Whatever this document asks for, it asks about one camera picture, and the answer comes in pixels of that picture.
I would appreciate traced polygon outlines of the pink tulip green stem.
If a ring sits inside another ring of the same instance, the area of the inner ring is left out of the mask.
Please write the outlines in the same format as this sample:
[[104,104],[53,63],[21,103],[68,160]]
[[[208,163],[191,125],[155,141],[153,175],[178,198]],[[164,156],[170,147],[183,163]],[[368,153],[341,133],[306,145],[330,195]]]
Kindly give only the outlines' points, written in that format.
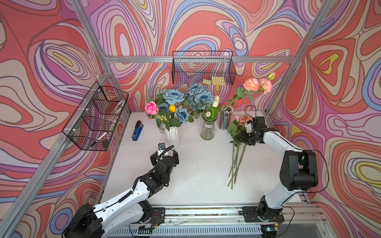
[[243,131],[246,131],[247,128],[246,128],[246,118],[245,117],[240,117],[240,116],[235,116],[233,118],[233,122],[232,122],[235,126],[236,126],[236,130],[233,131],[232,133],[232,137],[233,137],[233,141],[234,141],[234,146],[236,148],[235,152],[234,152],[234,163],[233,163],[233,168],[235,169],[238,165],[238,154],[239,154],[239,151],[240,151],[240,147],[242,145],[242,143],[239,141],[239,135],[241,132]]

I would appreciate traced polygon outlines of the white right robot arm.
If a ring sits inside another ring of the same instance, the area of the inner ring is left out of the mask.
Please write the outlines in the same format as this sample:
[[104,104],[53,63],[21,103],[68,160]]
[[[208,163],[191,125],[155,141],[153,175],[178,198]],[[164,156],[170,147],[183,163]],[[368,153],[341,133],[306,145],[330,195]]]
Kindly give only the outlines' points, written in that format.
[[280,182],[261,198],[255,209],[243,208],[245,220],[283,222],[284,204],[294,195],[307,192],[318,185],[315,150],[304,150],[292,144],[276,129],[267,127],[264,117],[255,117],[248,121],[247,129],[239,134],[238,139],[249,146],[267,144],[282,157]]

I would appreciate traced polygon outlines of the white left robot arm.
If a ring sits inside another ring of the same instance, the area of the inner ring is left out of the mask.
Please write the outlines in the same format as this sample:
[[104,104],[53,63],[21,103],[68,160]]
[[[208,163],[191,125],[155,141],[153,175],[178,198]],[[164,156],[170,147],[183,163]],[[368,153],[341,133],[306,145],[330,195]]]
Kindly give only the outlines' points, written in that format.
[[131,188],[103,203],[82,205],[62,232],[63,238],[106,238],[131,223],[146,223],[152,215],[147,201],[170,182],[179,164],[174,146],[158,150],[150,157],[153,168],[138,176]]

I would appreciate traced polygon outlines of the pink peony flower branch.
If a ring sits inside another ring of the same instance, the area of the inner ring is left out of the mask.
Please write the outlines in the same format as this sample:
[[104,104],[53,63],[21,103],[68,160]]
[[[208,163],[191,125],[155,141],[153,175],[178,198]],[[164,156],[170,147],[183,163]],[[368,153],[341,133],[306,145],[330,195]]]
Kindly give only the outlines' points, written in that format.
[[228,175],[228,177],[230,178],[228,187],[230,187],[231,189],[233,189],[237,181],[238,171],[242,163],[243,155],[246,149],[244,144],[239,140],[239,134],[241,132],[247,131],[247,125],[250,119],[250,116],[247,114],[244,114],[243,116],[235,116],[228,128],[228,133],[232,136],[232,140],[230,141],[230,143],[232,144],[233,148],[232,166]]

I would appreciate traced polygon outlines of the clear ribbed glass vase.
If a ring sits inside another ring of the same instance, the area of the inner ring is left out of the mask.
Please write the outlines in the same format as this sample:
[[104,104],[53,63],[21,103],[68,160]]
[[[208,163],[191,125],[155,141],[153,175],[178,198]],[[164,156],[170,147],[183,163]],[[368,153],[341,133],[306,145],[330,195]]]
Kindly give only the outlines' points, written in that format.
[[200,136],[204,140],[212,140],[215,136],[215,121],[217,120],[217,117],[215,117],[213,120],[207,120],[203,118],[203,126],[201,128]]

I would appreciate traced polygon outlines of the light pink rose stem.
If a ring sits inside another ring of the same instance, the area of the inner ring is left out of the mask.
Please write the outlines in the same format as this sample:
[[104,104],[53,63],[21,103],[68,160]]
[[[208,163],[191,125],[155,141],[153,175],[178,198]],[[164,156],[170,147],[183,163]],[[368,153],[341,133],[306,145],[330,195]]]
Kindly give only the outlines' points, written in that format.
[[[250,121],[251,118],[250,118],[247,114],[244,114],[242,117],[245,117],[245,118],[246,118],[246,128],[247,128],[248,121]],[[243,160],[243,156],[244,156],[245,150],[246,150],[246,145],[245,145],[244,143],[242,143],[242,145],[241,145],[241,147],[240,147],[239,155],[238,155],[238,159],[239,159],[239,160],[238,160],[238,171],[237,171],[237,174],[236,174],[236,181],[237,181],[239,168],[240,168],[240,165],[241,165],[241,163],[242,163],[242,160]]]

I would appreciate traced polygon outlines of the white ribbed ceramic vase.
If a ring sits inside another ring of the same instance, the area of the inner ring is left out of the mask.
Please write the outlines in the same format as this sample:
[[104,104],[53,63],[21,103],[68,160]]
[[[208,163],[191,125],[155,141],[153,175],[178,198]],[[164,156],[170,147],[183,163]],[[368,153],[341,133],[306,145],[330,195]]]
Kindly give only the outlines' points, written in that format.
[[168,140],[168,145],[173,146],[175,150],[178,150],[180,147],[180,137],[177,127],[169,127],[165,130],[165,134]]

